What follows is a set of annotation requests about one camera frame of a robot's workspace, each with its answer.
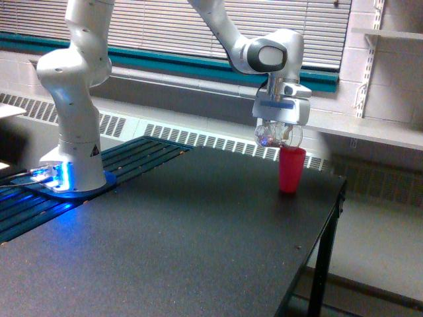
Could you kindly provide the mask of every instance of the white shelf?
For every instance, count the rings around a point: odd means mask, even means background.
[[[388,30],[374,30],[371,28],[352,28],[353,33],[362,33],[370,36],[381,36],[383,38],[399,38],[403,40],[420,40],[423,41],[423,34],[421,33],[410,33],[410,32],[398,32]]]
[[[306,128],[423,151],[423,128],[312,109]]]
[[[22,108],[10,106],[0,102],[0,119],[17,116],[19,114],[24,114],[25,112],[26,111]]]

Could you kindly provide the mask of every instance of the window blind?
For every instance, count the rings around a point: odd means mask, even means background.
[[[352,0],[226,0],[247,37],[290,28],[304,35],[304,66],[339,69]],[[0,32],[69,39],[67,0],[0,0]],[[225,58],[225,51],[186,0],[116,0],[109,44]]]

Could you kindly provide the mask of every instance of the metal table leg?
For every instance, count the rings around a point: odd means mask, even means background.
[[[332,214],[328,225],[325,228],[319,244],[319,253],[317,254],[315,276],[313,278],[313,286],[311,288],[310,303],[308,316],[320,316],[320,311],[323,303],[323,295],[325,294],[326,279],[329,272],[330,257],[332,256],[332,249],[335,240],[336,225],[338,218],[342,212],[342,202],[344,201],[344,194],[341,193],[338,198],[336,210]]]

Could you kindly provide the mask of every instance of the blue led light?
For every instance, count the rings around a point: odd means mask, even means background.
[[[265,146],[267,145],[267,142],[268,142],[267,137],[264,137],[264,138],[261,140],[262,146],[263,146],[263,147],[265,147]]]
[[[42,170],[36,170],[35,172],[32,173],[33,176],[38,176],[40,174],[45,174],[48,172],[48,169],[42,169]]]
[[[60,164],[60,168],[58,168],[58,177],[61,182],[60,187],[63,190],[68,190],[70,187],[68,164],[68,162],[63,162]]]

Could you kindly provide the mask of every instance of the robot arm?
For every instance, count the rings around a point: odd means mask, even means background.
[[[307,124],[310,112],[307,98],[311,97],[311,90],[299,84],[304,53],[303,36],[292,30],[281,29],[248,39],[227,16],[224,0],[188,2],[221,42],[235,70],[244,74],[268,73],[267,89],[257,92],[252,109],[254,117],[265,120],[264,128],[258,127],[258,130],[281,131],[277,122],[284,123],[291,130],[292,125]],[[263,146],[280,146],[283,145],[284,135],[287,134],[273,133],[266,136],[265,143],[261,140],[258,143]]]
[[[65,19],[71,45],[42,56],[37,65],[38,78],[59,115],[59,145],[40,160],[60,170],[54,181],[44,184],[55,192],[87,192],[106,183],[98,110],[89,89],[111,74],[107,36],[113,4],[114,0],[69,0]]]

